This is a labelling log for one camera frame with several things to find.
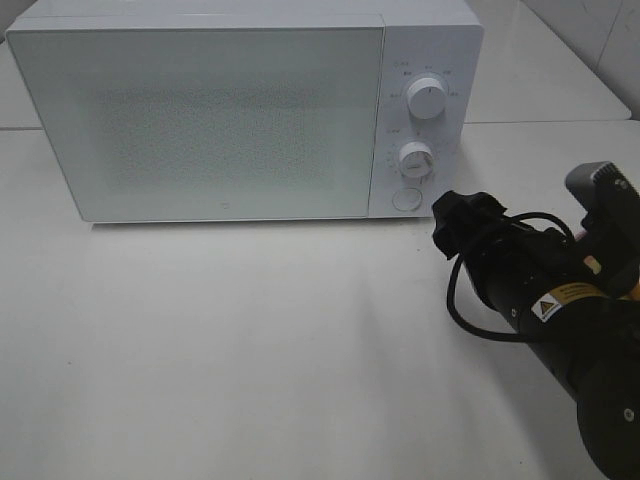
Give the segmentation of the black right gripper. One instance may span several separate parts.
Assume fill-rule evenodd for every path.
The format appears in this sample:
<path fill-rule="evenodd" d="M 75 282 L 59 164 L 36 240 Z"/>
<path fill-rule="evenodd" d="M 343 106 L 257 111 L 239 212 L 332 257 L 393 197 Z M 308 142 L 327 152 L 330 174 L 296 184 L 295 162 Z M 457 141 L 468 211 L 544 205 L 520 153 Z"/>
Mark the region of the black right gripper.
<path fill-rule="evenodd" d="M 594 285 L 580 264 L 578 242 L 554 215 L 504 215 L 486 192 L 444 193 L 432 206 L 435 246 L 451 260 L 459 254 L 475 293 L 486 305 L 531 305 L 572 283 Z"/>

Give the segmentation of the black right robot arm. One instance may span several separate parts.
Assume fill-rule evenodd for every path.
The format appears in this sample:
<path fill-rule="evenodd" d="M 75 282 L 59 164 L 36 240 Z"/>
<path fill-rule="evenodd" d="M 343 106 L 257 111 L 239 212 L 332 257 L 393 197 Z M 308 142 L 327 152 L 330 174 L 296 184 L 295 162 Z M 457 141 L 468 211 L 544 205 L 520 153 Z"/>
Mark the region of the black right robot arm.
<path fill-rule="evenodd" d="M 596 193 L 583 201 L 582 235 L 540 214 L 510 216 L 491 195 L 445 193 L 434 203 L 436 247 L 466 273 L 481 302 L 509 324 L 480 328 L 456 306 L 466 332 L 525 344 L 574 399 L 582 442 L 610 479 L 639 475 L 639 197 Z"/>

